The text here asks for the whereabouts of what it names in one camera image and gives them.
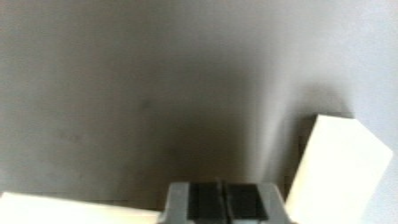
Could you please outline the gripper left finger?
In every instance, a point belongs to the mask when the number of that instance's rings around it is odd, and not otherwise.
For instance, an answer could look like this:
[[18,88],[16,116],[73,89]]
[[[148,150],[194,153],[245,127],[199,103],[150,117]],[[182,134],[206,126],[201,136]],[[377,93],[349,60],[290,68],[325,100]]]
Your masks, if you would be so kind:
[[158,224],[226,224],[217,182],[174,182]]

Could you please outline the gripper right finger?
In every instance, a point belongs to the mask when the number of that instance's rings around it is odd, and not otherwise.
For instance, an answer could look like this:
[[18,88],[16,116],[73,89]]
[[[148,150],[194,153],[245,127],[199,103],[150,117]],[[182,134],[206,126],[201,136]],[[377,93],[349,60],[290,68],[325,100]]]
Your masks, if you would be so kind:
[[228,184],[229,224],[293,224],[274,184]]

